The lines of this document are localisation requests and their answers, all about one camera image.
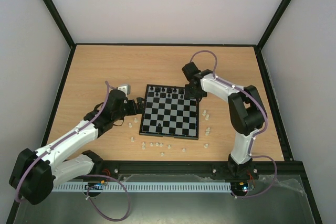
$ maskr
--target wooden table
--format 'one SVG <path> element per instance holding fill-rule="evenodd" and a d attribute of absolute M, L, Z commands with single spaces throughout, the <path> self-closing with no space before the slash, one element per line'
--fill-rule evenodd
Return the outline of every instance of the wooden table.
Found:
<path fill-rule="evenodd" d="M 70 131 L 104 100 L 105 80 L 112 86 L 131 85 L 129 99 L 145 96 L 147 84 L 184 86 L 187 81 L 181 68 L 199 50 L 208 49 L 218 56 L 216 74 L 238 85 L 256 86 L 267 110 L 269 128 L 257 137 L 254 155 L 266 154 L 282 161 L 282 152 L 271 116 L 264 85 L 252 47 L 182 47 L 182 46 L 92 46 L 78 45 L 67 81 L 60 99 L 48 142 Z M 213 56 L 199 54 L 194 62 L 199 69 L 212 69 Z M 233 149 L 235 131 L 230 123 L 228 104 L 208 94 L 200 105 L 210 115 L 206 121 L 199 117 L 199 139 L 184 140 L 172 137 L 140 136 L 141 115 L 127 116 L 120 127 L 113 127 L 99 139 L 85 145 L 72 157 L 92 150 L 105 160 L 129 161 L 226 161 Z M 211 128 L 209 136 L 205 129 Z M 150 146 L 150 142 L 163 143 L 163 147 Z"/>

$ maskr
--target wire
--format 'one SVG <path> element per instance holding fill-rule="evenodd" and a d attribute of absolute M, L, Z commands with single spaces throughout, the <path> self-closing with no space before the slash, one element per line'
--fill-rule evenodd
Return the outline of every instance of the wire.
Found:
<path fill-rule="evenodd" d="M 109 91 L 110 88 L 113 89 L 112 86 L 109 85 L 108 81 L 105 81 L 105 84 L 107 86 L 107 92 L 106 92 L 106 96 L 105 96 L 105 101 L 101 107 L 101 110 L 94 116 L 94 118 L 92 118 L 87 124 L 85 124 L 84 126 L 82 126 L 81 128 L 78 129 L 78 132 L 82 131 L 83 129 L 85 129 L 87 126 L 89 126 L 93 121 L 95 121 L 97 119 L 97 117 L 99 117 L 99 115 L 101 114 L 101 112 L 103 111 L 103 109 L 105 108 L 105 105 L 107 103 L 107 99 L 109 97 Z M 71 132 L 70 134 L 66 135 L 65 137 L 63 137 L 60 141 L 58 141 L 56 144 L 54 144 L 52 147 L 50 147 L 50 150 L 54 150 L 58 145 L 60 145 L 61 143 L 63 143 L 66 139 L 69 139 L 70 137 L 72 137 L 73 135 L 77 134 L 76 131 Z M 20 189 L 22 187 L 22 184 L 24 182 L 24 180 L 26 179 L 27 175 L 29 174 L 29 172 L 33 169 L 33 167 L 37 164 L 37 162 L 39 162 L 44 156 L 46 156 L 48 154 L 48 151 L 43 152 L 40 156 L 38 156 L 32 163 L 31 165 L 26 169 L 26 171 L 23 173 L 17 187 L 16 187 L 16 191 L 15 191 L 15 201 L 20 203 L 20 202 L 24 202 L 26 201 L 25 199 L 20 199 Z"/>
<path fill-rule="evenodd" d="M 271 158 L 270 156 L 267 156 L 267 155 L 251 156 L 251 158 L 261 158 L 261 157 L 268 158 L 268 159 L 271 160 L 271 161 L 273 162 L 273 164 L 274 164 L 274 178 L 273 178 L 271 184 L 269 184 L 269 186 L 268 186 L 265 190 L 263 190 L 263 191 L 261 191 L 261 192 L 259 192 L 259 193 L 257 193 L 257 194 L 253 194 L 253 195 L 236 196 L 233 192 L 231 192 L 231 194 L 232 194 L 233 196 L 235 196 L 235 198 L 245 199 L 245 198 L 253 198 L 253 197 L 260 196 L 260 195 L 264 194 L 265 192 L 267 192 L 267 191 L 273 186 L 273 184 L 275 183 L 275 181 L 276 181 L 276 179 L 277 179 L 277 175 L 278 175 L 277 164 L 275 163 L 275 161 L 274 161 L 273 158 Z"/>
<path fill-rule="evenodd" d="M 208 52 L 209 54 L 212 54 L 215 57 L 215 64 L 214 64 L 214 69 L 212 70 L 212 75 L 216 79 L 215 71 L 216 71 L 216 68 L 217 68 L 218 59 L 217 59 L 217 56 L 212 51 L 210 51 L 210 50 L 201 50 L 201 51 L 198 51 L 198 52 L 194 53 L 194 55 L 191 56 L 190 62 L 192 62 L 193 59 L 194 59 L 194 57 L 196 55 L 200 54 L 201 52 Z"/>
<path fill-rule="evenodd" d="M 89 175 L 82 175 L 82 177 L 102 177 L 102 178 L 108 178 L 110 180 L 113 180 L 115 182 L 117 182 L 121 187 L 122 189 L 124 189 L 126 195 L 127 195 L 127 201 L 128 201 L 128 208 L 127 208 L 127 212 L 126 214 L 121 217 L 120 219 L 113 219 L 113 218 L 110 218 L 108 216 L 106 216 L 105 214 L 103 214 L 99 209 L 98 207 L 93 203 L 91 197 L 89 196 L 89 192 L 90 192 L 90 189 L 93 187 L 89 187 L 87 192 L 86 192 L 86 196 L 87 196 L 87 199 L 91 202 L 91 204 L 93 205 L 93 207 L 95 208 L 96 212 L 103 218 L 109 220 L 109 221 L 122 221 L 122 220 L 125 220 L 128 215 L 130 214 L 130 211 L 131 211 L 131 196 L 130 196 L 130 193 L 127 191 L 126 187 L 117 179 L 113 178 L 113 177 L 110 177 L 110 176 L 106 176 L 106 175 L 94 175 L 94 174 L 89 174 Z"/>

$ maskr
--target robotic arm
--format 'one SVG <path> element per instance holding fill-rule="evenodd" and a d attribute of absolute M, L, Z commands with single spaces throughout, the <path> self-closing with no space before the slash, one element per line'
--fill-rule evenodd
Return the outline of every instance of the robotic arm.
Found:
<path fill-rule="evenodd" d="M 209 92 L 229 104 L 231 124 L 236 131 L 235 146 L 229 155 L 229 170 L 235 177 L 244 174 L 251 162 L 250 152 L 254 136 L 260 131 L 265 120 L 257 106 L 239 90 L 252 96 L 265 111 L 257 88 L 220 81 L 212 71 L 200 71 L 193 62 L 186 64 L 182 71 L 189 81 L 189 84 L 185 85 L 186 98 L 201 100 L 207 97 Z"/>
<path fill-rule="evenodd" d="M 111 90 L 101 114 L 83 130 L 80 131 L 79 129 L 97 115 L 99 112 L 98 107 L 102 103 L 96 105 L 94 110 L 84 116 L 83 120 L 74 129 L 56 141 L 34 152 L 28 148 L 23 150 L 16 160 L 9 184 L 17 188 L 23 173 L 45 151 L 48 154 L 43 156 L 31 169 L 20 188 L 20 194 L 33 205 L 43 201 L 52 189 L 59 184 L 80 175 L 99 174 L 102 159 L 92 151 L 85 151 L 78 157 L 68 161 L 64 160 L 82 146 L 110 130 L 116 121 L 123 120 L 127 115 L 142 114 L 143 99 L 137 98 L 136 103 L 134 100 L 128 100 L 128 94 L 130 94 L 130 86 L 127 84 Z M 76 134 L 53 148 L 54 145 L 74 131 Z"/>

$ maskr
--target white wall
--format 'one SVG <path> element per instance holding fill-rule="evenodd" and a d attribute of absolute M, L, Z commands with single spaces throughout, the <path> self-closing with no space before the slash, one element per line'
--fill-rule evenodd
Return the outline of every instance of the white wall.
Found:
<path fill-rule="evenodd" d="M 41 144 L 68 55 L 42 0 L 0 0 L 0 223 L 14 200 L 16 157 Z"/>
<path fill-rule="evenodd" d="M 336 0 L 292 0 L 263 54 L 294 157 L 323 223 L 335 223 Z"/>
<path fill-rule="evenodd" d="M 53 0 L 75 42 L 256 44 L 281 0 Z"/>

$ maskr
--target purple cable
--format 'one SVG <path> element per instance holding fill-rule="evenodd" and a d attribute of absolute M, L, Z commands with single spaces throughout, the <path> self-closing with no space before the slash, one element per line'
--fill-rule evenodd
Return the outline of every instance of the purple cable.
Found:
<path fill-rule="evenodd" d="M 211 52 L 210 50 L 201 50 L 201 51 L 198 51 L 198 52 L 194 53 L 194 55 L 191 56 L 190 62 L 192 62 L 194 57 L 196 55 L 200 54 L 201 52 L 208 52 L 209 54 L 212 54 L 215 57 L 215 64 L 214 64 L 214 69 L 212 70 L 212 75 L 216 79 L 215 71 L 216 71 L 216 68 L 217 68 L 218 60 L 217 60 L 217 56 L 213 52 Z"/>
<path fill-rule="evenodd" d="M 91 189 L 93 186 L 91 186 L 91 187 L 88 188 L 88 190 L 87 190 L 87 192 L 86 192 L 86 196 L 88 196 L 87 199 L 89 199 L 89 201 L 91 202 L 91 204 L 92 204 L 93 207 L 95 208 L 96 212 L 97 212 L 101 217 L 103 217 L 103 218 L 105 218 L 105 219 L 107 219 L 107 220 L 109 220 L 109 221 L 122 221 L 122 220 L 125 220 L 125 219 L 128 217 L 128 215 L 130 214 L 130 211 L 131 211 L 131 196 L 130 196 L 130 193 L 127 191 L 126 187 L 125 187 L 119 180 L 117 180 L 117 179 L 115 179 L 115 178 L 112 178 L 112 177 L 110 177 L 110 176 L 106 176 L 106 175 L 94 175 L 94 174 L 91 175 L 91 174 L 90 174 L 90 175 L 82 175 L 82 176 L 83 176 L 83 177 L 102 177 L 102 178 L 108 178 L 108 179 L 111 179 L 111 180 L 117 182 L 117 183 L 122 187 L 122 189 L 124 189 L 124 191 L 125 191 L 125 193 L 126 193 L 126 195 L 127 195 L 127 201 L 128 201 L 127 212 L 126 212 L 126 214 L 125 214 L 123 217 L 121 217 L 120 219 L 112 219 L 112 218 L 110 218 L 110 217 L 104 215 L 104 214 L 98 209 L 98 207 L 93 203 L 91 197 L 89 196 L 90 189 Z"/>
<path fill-rule="evenodd" d="M 100 111 L 98 111 L 98 113 L 94 116 L 94 118 L 91 119 L 91 121 L 89 121 L 87 124 L 85 124 L 84 126 L 82 126 L 81 128 L 78 129 L 78 131 L 81 131 L 83 129 L 85 129 L 88 125 L 90 125 L 94 120 L 97 119 L 97 117 L 99 117 L 99 115 L 101 114 L 101 112 L 103 111 L 103 109 L 105 108 L 105 105 L 107 103 L 107 99 L 109 97 L 109 91 L 110 91 L 110 85 L 108 83 L 108 81 L 105 81 L 105 84 L 107 85 L 107 92 L 106 92 L 106 96 L 105 96 L 105 101 L 103 103 L 103 105 L 101 106 Z M 73 131 L 71 132 L 69 135 L 63 137 L 60 141 L 58 141 L 56 144 L 54 144 L 52 147 L 50 147 L 51 150 L 54 150 L 59 144 L 63 143 L 66 139 L 69 139 L 70 137 L 72 137 L 73 135 L 75 135 L 76 132 Z M 23 173 L 17 187 L 16 187 L 16 191 L 15 191 L 15 201 L 18 203 L 21 203 L 23 201 L 25 201 L 25 199 L 20 199 L 19 197 L 19 193 L 20 193 L 20 189 L 22 186 L 23 181 L 26 179 L 28 173 L 31 171 L 31 169 L 33 169 L 33 167 L 36 165 L 37 162 L 39 162 L 45 155 L 47 155 L 48 152 L 45 151 L 43 152 L 40 156 L 37 157 L 37 159 L 35 159 L 32 164 L 26 169 L 26 171 Z"/>
<path fill-rule="evenodd" d="M 233 196 L 235 196 L 235 198 L 237 197 L 239 199 L 245 199 L 245 198 L 253 198 L 253 197 L 256 197 L 256 196 L 260 196 L 260 195 L 264 194 L 265 192 L 267 192 L 273 186 L 273 184 L 275 183 L 275 180 L 277 179 L 277 174 L 278 174 L 277 164 L 275 163 L 275 161 L 274 161 L 273 158 L 271 158 L 269 156 L 266 156 L 266 155 L 251 156 L 251 158 L 261 158 L 261 157 L 265 157 L 265 158 L 270 159 L 273 162 L 273 164 L 274 164 L 274 178 L 273 178 L 271 184 L 269 184 L 269 186 L 265 190 L 263 190 L 263 191 L 261 191 L 261 192 L 259 192 L 257 194 L 253 194 L 253 195 L 236 196 L 233 192 L 231 192 L 231 194 Z"/>

